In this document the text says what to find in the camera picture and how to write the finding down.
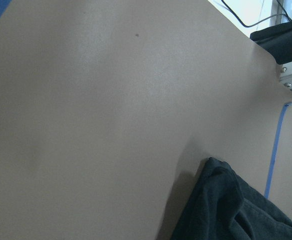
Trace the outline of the black graphic t-shirt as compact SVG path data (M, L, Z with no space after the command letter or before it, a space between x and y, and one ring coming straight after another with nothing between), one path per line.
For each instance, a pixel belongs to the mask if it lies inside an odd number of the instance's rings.
M292 220L210 157L171 236L173 240L292 240Z

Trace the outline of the black water bottle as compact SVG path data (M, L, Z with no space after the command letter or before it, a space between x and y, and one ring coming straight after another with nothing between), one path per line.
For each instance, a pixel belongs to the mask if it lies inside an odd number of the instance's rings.
M255 31L249 38L270 53L277 64L292 62L292 21Z

